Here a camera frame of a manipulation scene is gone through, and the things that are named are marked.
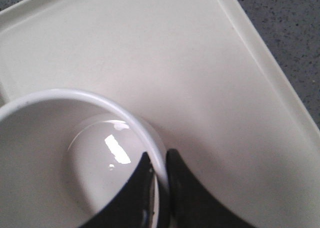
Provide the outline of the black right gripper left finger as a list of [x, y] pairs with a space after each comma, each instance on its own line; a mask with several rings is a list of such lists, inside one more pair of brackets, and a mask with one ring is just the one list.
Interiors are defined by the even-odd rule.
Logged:
[[114, 198], [83, 228], [158, 228], [160, 188], [144, 152], [134, 172]]

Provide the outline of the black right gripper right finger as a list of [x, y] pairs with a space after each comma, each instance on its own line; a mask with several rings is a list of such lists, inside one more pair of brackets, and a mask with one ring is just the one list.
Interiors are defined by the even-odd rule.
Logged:
[[175, 228], [251, 228], [199, 182], [178, 150], [166, 153], [171, 212]]

